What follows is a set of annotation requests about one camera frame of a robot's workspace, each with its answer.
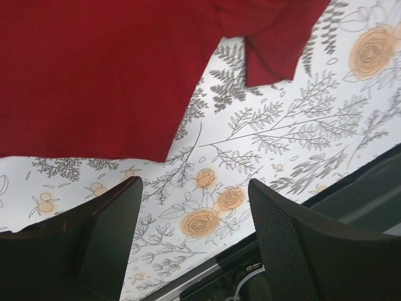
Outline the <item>red t-shirt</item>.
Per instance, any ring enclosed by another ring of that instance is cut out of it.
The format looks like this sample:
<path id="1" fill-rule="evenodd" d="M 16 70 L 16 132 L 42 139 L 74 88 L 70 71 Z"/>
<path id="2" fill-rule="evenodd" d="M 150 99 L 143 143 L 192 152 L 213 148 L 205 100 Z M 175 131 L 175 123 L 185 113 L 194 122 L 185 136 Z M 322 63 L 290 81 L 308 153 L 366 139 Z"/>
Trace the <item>red t-shirt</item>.
<path id="1" fill-rule="evenodd" d="M 223 38 L 292 80 L 327 1 L 2 1 L 1 156 L 163 162 Z"/>

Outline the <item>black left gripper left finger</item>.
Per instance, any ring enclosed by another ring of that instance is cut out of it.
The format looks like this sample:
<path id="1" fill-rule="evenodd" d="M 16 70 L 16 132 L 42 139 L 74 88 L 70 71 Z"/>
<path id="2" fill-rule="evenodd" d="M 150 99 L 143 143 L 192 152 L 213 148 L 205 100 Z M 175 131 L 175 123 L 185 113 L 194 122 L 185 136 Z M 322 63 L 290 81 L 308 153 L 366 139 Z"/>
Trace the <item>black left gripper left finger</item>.
<path id="1" fill-rule="evenodd" d="M 2 300 L 118 300 L 142 199 L 133 176 L 99 197 L 1 233 Z"/>

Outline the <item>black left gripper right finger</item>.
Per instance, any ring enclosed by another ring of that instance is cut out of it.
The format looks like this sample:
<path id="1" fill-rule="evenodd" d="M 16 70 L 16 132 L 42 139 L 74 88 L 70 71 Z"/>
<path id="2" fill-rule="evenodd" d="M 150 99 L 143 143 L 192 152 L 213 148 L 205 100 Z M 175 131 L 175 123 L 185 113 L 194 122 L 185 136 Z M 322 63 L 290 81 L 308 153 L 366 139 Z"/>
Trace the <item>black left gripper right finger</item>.
<path id="1" fill-rule="evenodd" d="M 248 185 L 273 300 L 399 300 L 400 238 L 344 224 L 261 181 Z"/>

